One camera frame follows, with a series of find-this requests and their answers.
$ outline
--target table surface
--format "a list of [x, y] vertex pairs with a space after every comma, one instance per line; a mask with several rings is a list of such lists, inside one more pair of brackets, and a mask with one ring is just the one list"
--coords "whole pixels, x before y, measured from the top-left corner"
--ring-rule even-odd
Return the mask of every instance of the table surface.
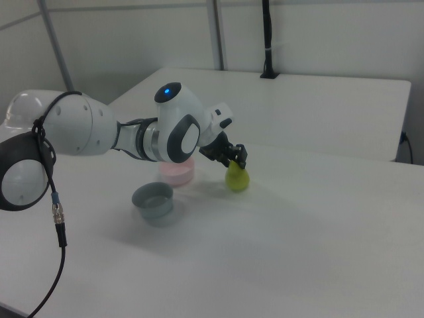
[[165, 68], [111, 105], [128, 117], [156, 117], [154, 94], [172, 81], [205, 107], [222, 101], [235, 114], [239, 142], [365, 159], [395, 159], [411, 84], [386, 79], [279, 75]]
[[[150, 222], [131, 195], [158, 179], [159, 163], [59, 156], [69, 245], [38, 316], [424, 315], [423, 167], [246, 147], [246, 191], [229, 191], [225, 168], [196, 152], [173, 212]], [[29, 313], [60, 260], [50, 200], [0, 218], [0, 302]]]

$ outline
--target gray bowl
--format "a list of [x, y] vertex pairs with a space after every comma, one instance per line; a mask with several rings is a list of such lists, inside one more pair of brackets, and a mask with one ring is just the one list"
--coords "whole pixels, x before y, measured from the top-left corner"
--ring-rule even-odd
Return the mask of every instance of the gray bowl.
[[162, 217], [172, 210], [172, 196], [170, 185], [163, 182], [152, 182], [138, 188], [132, 195], [134, 204], [145, 219]]

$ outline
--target white wall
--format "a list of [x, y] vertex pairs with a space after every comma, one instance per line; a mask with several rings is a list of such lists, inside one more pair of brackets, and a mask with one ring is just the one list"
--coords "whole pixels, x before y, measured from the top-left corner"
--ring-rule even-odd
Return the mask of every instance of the white wall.
[[[318, 4], [271, 6], [275, 69], [286, 74], [411, 81], [404, 129], [415, 162], [424, 164], [424, 3], [308, 1], [314, 2]], [[262, 71], [260, 4], [259, 0], [221, 0], [228, 70]], [[399, 161], [409, 162], [406, 145]]]
[[66, 90], [36, 1], [0, 0], [0, 123], [30, 88]]
[[218, 67], [205, 0], [47, 5], [75, 89], [104, 103], [162, 67]]

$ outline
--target cable connector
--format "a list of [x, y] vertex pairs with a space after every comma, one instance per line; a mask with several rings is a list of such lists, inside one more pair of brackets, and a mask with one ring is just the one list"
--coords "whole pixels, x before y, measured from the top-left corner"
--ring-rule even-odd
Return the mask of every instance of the cable connector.
[[65, 222], [64, 208], [61, 203], [53, 203], [52, 213], [54, 224], [61, 224]]
[[52, 202], [53, 202], [52, 213], [53, 213], [54, 224], [60, 224], [65, 222], [64, 209], [62, 207], [62, 204], [60, 204], [59, 193], [57, 192], [52, 193]]
[[52, 201], [53, 220], [58, 233], [59, 247], [65, 247], [68, 243], [66, 242], [64, 209], [59, 200], [59, 193], [52, 193]]

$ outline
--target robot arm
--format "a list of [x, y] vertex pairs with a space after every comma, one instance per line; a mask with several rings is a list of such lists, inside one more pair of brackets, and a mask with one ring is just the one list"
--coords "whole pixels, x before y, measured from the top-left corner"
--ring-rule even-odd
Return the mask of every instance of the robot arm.
[[[44, 195], [48, 180], [31, 130], [34, 121], [47, 110], [60, 92], [29, 90], [18, 94], [9, 105], [0, 126], [0, 209], [22, 210]], [[161, 87], [154, 100], [158, 118], [118, 123], [108, 106], [86, 96], [69, 95], [59, 100], [44, 121], [43, 151], [53, 169], [49, 153], [100, 155], [109, 149], [122, 150], [133, 158], [149, 161], [184, 162], [194, 152], [226, 167], [231, 160], [246, 165], [243, 145], [233, 146], [223, 130], [233, 114], [225, 103], [204, 109], [200, 100], [184, 85]]]

